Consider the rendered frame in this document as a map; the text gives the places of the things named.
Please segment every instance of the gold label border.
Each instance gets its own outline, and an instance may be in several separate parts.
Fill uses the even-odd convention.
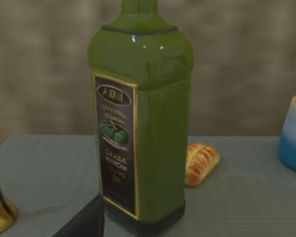
[[[119,84],[123,84],[129,87],[133,88],[133,120],[134,120],[134,127],[133,127],[133,140],[134,140],[134,174],[135,174],[135,215],[133,215],[132,213],[130,213],[129,211],[127,211],[126,209],[124,209],[123,207],[119,206],[117,203],[115,203],[114,201],[112,201],[111,199],[109,199],[108,197],[103,195],[103,198],[109,202],[110,204],[116,206],[117,208],[119,208],[120,210],[122,210],[123,212],[125,212],[126,214],[128,214],[129,216],[133,217],[134,219],[138,220],[139,219],[139,181],[138,181],[138,148],[137,148],[137,131],[138,131],[138,120],[137,120],[137,111],[138,111],[138,101],[137,101],[137,85],[136,84],[132,84],[132,83],[128,83],[128,82],[123,82],[121,80],[118,80],[116,78],[101,74],[101,73],[97,73],[97,72],[92,72],[92,85],[94,86],[94,88],[92,89],[92,93],[94,94],[93,96],[93,109],[94,109],[94,117],[95,117],[95,123],[96,123],[96,127],[98,129],[98,123],[97,123],[97,116],[96,116],[96,111],[97,111],[97,107],[96,107],[96,95],[95,95],[95,91],[96,91],[96,84],[95,84],[95,77],[101,77],[104,79],[108,79],[114,82],[117,82]]]

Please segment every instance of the tabletop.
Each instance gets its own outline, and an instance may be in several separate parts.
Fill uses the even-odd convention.
[[[215,146],[221,162],[186,188],[184,217],[166,237],[296,237],[296,172],[277,137],[189,137]],[[0,147],[0,184],[19,208],[1,237],[51,237],[98,191],[93,136],[15,135]],[[105,237],[132,237],[106,218]]]

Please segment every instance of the stone wall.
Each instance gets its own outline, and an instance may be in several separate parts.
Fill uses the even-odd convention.
[[[278,134],[296,94],[296,0],[159,0],[195,50],[191,135]],[[118,0],[0,0],[0,136],[91,134],[86,48]]]

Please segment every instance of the bottle neck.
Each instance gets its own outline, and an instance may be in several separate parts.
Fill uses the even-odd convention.
[[[158,13],[157,0],[122,0],[122,14]]]

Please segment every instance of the green bottle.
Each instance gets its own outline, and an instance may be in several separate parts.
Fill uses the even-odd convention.
[[[185,209],[191,44],[157,0],[122,0],[88,61],[106,212],[138,236],[158,235]]]

